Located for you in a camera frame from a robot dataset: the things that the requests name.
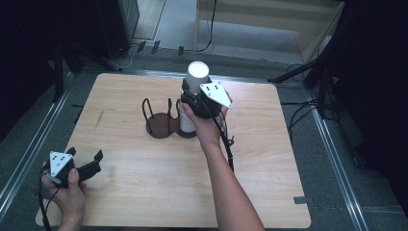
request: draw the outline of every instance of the person's left hand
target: person's left hand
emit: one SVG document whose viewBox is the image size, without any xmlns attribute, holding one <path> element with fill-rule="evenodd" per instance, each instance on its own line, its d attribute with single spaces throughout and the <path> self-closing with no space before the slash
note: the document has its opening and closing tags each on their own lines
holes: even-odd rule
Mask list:
<svg viewBox="0 0 408 231">
<path fill-rule="evenodd" d="M 48 177 L 42 176 L 41 181 L 51 195 L 57 191 L 58 188 Z M 87 184 L 78 184 L 78 182 L 78 170 L 73 168 L 68 173 L 68 189 L 60 189 L 53 198 L 62 214 L 59 230 L 79 230 L 82 226 L 85 216 L 84 193 L 87 189 Z"/>
</svg>

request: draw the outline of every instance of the gray carpet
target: gray carpet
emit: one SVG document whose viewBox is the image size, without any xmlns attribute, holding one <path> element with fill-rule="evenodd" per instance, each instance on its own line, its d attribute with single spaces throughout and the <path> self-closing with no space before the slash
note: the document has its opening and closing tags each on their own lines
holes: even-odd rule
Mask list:
<svg viewBox="0 0 408 231">
<path fill-rule="evenodd" d="M 125 73 L 135 70 L 161 70 L 186 72 L 191 61 L 207 63 L 213 75 L 252 78 L 254 81 L 279 76 L 287 71 L 287 64 L 253 61 L 238 58 L 225 58 L 206 54 L 186 53 L 177 56 L 176 51 L 159 50 L 152 55 L 146 47 L 137 53 L 133 50 L 133 63 L 124 69 Z M 127 64 L 127 55 L 117 59 L 118 64 Z M 35 224 L 38 202 L 33 191 L 38 184 L 38 171 L 50 150 L 63 151 L 74 129 L 73 121 L 80 112 L 72 104 L 84 105 L 96 76 L 106 72 L 92 62 L 86 62 L 86 69 L 75 79 L 71 93 L 64 107 L 43 143 L 35 162 L 27 174 L 13 204 L 0 223 L 0 230 L 43 230 Z M 291 80 L 278 86 L 281 101 L 307 101 L 306 91 L 299 82 Z M 47 91 L 37 104 L 14 127 L 6 139 L 0 143 L 2 169 L 0 182 L 4 185 L 22 153 L 35 134 L 39 123 L 51 105 L 53 89 Z M 283 106 L 283 113 L 289 123 L 298 106 Z M 339 153 L 347 174 L 362 204 L 371 230 L 408 230 L 407 218 L 402 214 L 388 182 L 373 170 L 361 170 L 352 163 L 348 146 L 341 128 L 334 121 L 328 122 L 333 138 L 338 144 Z M 344 204 L 340 188 L 331 168 L 319 130 L 311 114 L 304 117 L 293 128 L 293 152 L 305 194 L 313 197 L 315 204 L 309 205 L 312 225 L 307 230 L 354 230 L 354 226 Z M 115 230 L 112 227 L 84 227 L 83 230 Z"/>
</svg>

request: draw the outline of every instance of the hand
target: hand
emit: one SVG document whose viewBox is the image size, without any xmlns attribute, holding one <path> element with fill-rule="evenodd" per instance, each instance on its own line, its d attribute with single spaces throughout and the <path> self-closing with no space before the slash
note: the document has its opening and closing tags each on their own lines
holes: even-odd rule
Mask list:
<svg viewBox="0 0 408 231">
<path fill-rule="evenodd" d="M 42 176 L 41 181 L 51 195 L 57 191 L 58 188 L 48 177 Z M 53 198 L 63 216 L 59 230 L 79 230 L 81 228 L 85 216 L 84 193 L 87 185 L 85 183 L 78 185 L 78 181 L 78 170 L 73 168 L 68 174 L 68 189 L 60 189 Z"/>
<path fill-rule="evenodd" d="M 219 130 L 212 119 L 204 119 L 197 117 L 188 104 L 183 104 L 183 109 L 186 112 L 186 116 L 191 120 L 195 126 L 195 132 L 198 140 L 200 141 L 201 148 L 208 147 L 220 147 L 220 134 Z M 228 109 L 224 106 L 221 108 L 221 113 L 217 117 L 218 124 L 222 127 L 222 119 L 227 115 Z"/>
</svg>

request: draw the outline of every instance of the black tape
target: black tape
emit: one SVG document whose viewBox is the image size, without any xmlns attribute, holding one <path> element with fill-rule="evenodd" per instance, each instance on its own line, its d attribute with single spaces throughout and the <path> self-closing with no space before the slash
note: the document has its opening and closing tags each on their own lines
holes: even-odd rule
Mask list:
<svg viewBox="0 0 408 231">
<path fill-rule="evenodd" d="M 137 52 L 142 51 L 142 50 L 144 49 L 144 46 L 145 46 L 145 45 L 146 45 L 146 41 L 141 42 L 141 43 L 139 44 L 139 47 L 138 47 L 138 51 L 137 51 Z"/>
<path fill-rule="evenodd" d="M 152 55 L 157 53 L 157 51 L 159 50 L 159 45 L 160 45 L 159 40 L 154 42 L 154 46 L 153 46 L 153 49 L 152 49 Z"/>
<path fill-rule="evenodd" d="M 293 198 L 295 204 L 315 205 L 315 200 L 312 197 L 297 196 Z"/>
<path fill-rule="evenodd" d="M 179 46 L 179 56 L 184 54 L 184 46 Z"/>
</svg>

